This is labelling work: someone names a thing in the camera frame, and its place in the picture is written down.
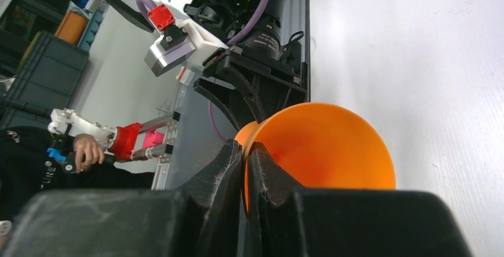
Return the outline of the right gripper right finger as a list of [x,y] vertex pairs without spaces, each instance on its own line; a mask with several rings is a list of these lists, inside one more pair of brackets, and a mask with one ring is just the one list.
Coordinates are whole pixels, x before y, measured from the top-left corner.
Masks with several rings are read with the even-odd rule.
[[436,195],[302,186],[253,143],[247,256],[470,256]]

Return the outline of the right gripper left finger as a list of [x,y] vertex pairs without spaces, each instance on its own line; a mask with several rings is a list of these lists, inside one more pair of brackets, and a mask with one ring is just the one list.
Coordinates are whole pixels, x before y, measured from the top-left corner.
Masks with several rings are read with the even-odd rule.
[[242,147],[174,190],[73,190],[35,196],[2,256],[235,256]]

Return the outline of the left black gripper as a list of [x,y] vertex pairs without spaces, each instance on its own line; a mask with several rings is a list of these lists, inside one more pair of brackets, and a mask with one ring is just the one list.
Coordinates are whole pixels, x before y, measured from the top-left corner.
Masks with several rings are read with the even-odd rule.
[[306,100],[302,30],[282,43],[285,0],[192,0],[184,11],[220,39],[203,62],[205,78],[193,89],[242,129],[268,119],[264,104],[299,104]]

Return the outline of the orange wine glass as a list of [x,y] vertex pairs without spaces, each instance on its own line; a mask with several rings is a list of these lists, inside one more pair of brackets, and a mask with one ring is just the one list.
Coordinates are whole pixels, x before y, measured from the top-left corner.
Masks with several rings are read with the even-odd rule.
[[261,123],[242,126],[235,140],[244,156],[262,143],[278,166],[305,187],[395,190],[388,148],[363,118],[341,106],[307,102]]

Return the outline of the person hand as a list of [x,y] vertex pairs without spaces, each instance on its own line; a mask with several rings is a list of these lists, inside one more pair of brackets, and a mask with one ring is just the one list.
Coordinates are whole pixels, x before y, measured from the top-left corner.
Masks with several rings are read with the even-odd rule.
[[89,170],[94,164],[102,164],[105,153],[97,140],[89,134],[78,134],[73,141],[75,152],[75,171],[80,173]]

